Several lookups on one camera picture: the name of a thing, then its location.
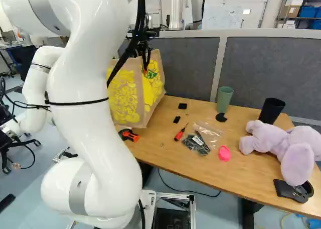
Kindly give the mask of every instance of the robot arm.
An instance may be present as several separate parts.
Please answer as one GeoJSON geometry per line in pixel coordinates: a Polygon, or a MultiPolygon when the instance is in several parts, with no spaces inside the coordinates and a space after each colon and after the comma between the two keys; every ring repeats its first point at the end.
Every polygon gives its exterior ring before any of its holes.
{"type": "MultiPolygon", "coordinates": [[[[49,71],[63,52],[64,48],[50,46],[36,51],[22,90],[28,104],[45,105],[49,71]]],[[[21,129],[28,133],[40,131],[46,122],[47,113],[43,108],[27,109],[25,119],[20,124],[21,129]]]]}
{"type": "MultiPolygon", "coordinates": [[[[33,66],[23,90],[28,102],[43,104],[47,87],[57,129],[79,154],[49,170],[42,182],[43,200],[77,221],[100,228],[123,228],[131,220],[142,188],[140,167],[114,128],[108,101],[65,103],[108,97],[106,70],[126,35],[130,1],[3,0],[11,22],[29,34],[70,31],[65,49],[44,48],[35,56],[53,66],[49,74],[41,68],[43,63],[33,66]],[[45,49],[51,49],[50,56],[41,55],[45,49]]],[[[31,118],[38,117],[34,129],[40,129],[46,112],[29,110],[33,112],[24,126],[31,128],[31,118]]]]}

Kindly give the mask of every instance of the gray cubicle partition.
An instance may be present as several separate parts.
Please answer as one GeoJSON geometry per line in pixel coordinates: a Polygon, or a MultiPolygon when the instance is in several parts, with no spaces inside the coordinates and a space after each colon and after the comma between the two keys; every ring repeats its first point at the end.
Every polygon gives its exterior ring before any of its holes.
{"type": "Polygon", "coordinates": [[[229,37],[219,86],[235,89],[234,105],[277,97],[290,116],[321,120],[321,40],[229,37]]]}
{"type": "MultiPolygon", "coordinates": [[[[158,38],[150,41],[162,56],[168,95],[209,101],[220,39],[158,38]]],[[[128,42],[119,48],[124,52],[128,42]]]]}

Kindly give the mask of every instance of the gray band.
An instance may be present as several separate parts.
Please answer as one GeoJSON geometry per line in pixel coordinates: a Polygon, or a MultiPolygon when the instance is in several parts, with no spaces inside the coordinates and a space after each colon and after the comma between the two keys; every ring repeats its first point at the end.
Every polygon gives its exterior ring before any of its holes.
{"type": "Polygon", "coordinates": [[[85,209],[85,192],[92,171],[87,164],[83,164],[71,182],[69,190],[69,207],[74,214],[88,215],[85,209]]]}
{"type": "Polygon", "coordinates": [[[29,0],[29,3],[39,21],[46,28],[60,36],[70,35],[70,31],[56,17],[49,0],[29,0]]]}

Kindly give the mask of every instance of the wooden table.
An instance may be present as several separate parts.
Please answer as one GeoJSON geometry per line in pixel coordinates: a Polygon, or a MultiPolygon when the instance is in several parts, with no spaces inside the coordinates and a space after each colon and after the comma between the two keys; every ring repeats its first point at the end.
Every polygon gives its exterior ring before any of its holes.
{"type": "MultiPolygon", "coordinates": [[[[137,143],[127,141],[126,144],[137,159],[150,165],[254,202],[321,219],[321,173],[317,165],[309,179],[314,187],[314,196],[308,202],[301,204],[292,199],[277,197],[273,179],[282,179],[277,158],[270,153],[258,152],[245,156],[238,149],[239,138],[247,135],[246,123],[257,119],[260,110],[229,106],[225,114],[228,120],[220,123],[215,120],[215,106],[211,102],[165,96],[156,107],[147,129],[133,130],[141,135],[140,140],[137,143]],[[178,109],[180,102],[188,104],[187,110],[178,109]],[[175,116],[181,116],[178,124],[173,123],[175,116]],[[217,145],[230,148],[229,162],[219,160],[218,149],[201,157],[181,142],[173,140],[187,122],[189,125],[185,135],[191,132],[192,124],[196,121],[208,122],[214,128],[224,131],[217,145]]],[[[285,113],[278,117],[275,125],[285,130],[293,127],[285,113]]]]}

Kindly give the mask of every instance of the plush toy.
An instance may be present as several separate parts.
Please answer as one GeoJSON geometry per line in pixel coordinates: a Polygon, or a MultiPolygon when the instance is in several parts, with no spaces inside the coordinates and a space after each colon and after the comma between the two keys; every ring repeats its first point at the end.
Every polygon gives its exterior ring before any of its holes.
{"type": "Polygon", "coordinates": [[[291,186],[306,182],[314,162],[321,160],[321,134],[310,126],[297,126],[284,131],[256,120],[247,123],[246,131],[252,135],[240,139],[240,151],[244,155],[253,150],[275,154],[281,162],[283,178],[291,186]]]}

